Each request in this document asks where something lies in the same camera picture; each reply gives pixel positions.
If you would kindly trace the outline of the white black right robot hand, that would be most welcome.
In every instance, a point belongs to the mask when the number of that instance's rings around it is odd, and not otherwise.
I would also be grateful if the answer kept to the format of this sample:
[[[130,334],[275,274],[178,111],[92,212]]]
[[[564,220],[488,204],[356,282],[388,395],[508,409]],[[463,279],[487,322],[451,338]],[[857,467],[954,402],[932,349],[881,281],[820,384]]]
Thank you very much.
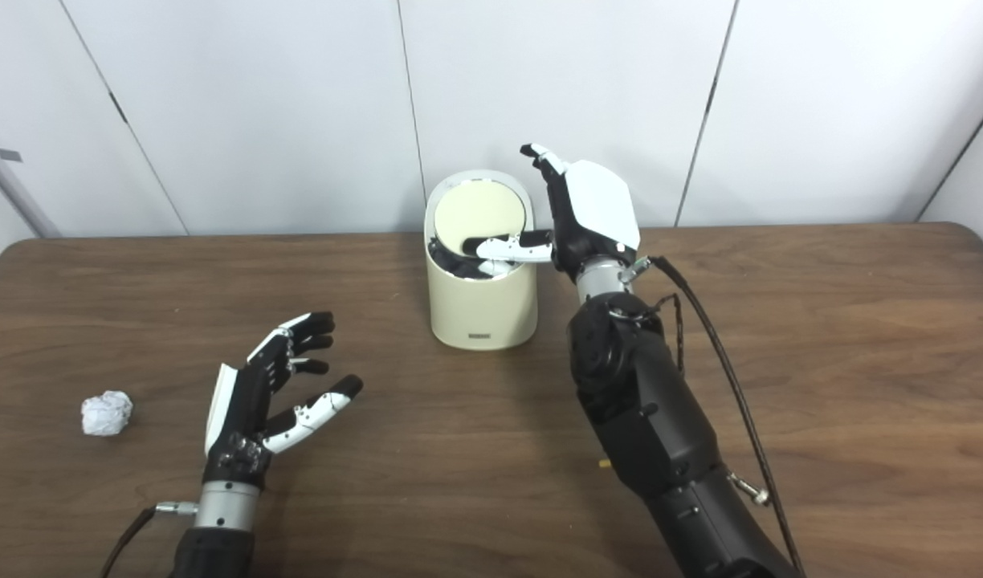
[[[641,230],[628,184],[597,162],[564,161],[540,144],[524,144],[520,153],[531,158],[545,181],[553,226],[466,238],[456,254],[510,263],[552,263],[571,279],[602,258],[632,267]]]

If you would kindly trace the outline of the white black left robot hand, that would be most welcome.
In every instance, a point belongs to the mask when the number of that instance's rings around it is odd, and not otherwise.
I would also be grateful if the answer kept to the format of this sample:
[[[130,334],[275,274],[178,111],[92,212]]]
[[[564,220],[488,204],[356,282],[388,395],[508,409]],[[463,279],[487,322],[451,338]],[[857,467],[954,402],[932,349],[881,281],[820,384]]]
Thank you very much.
[[[271,414],[272,398],[295,376],[323,376],[327,363],[307,356],[333,344],[334,315],[312,311],[271,330],[241,367],[220,367],[206,417],[202,482],[263,490],[272,458],[304,442],[345,409],[363,389],[357,376]]]

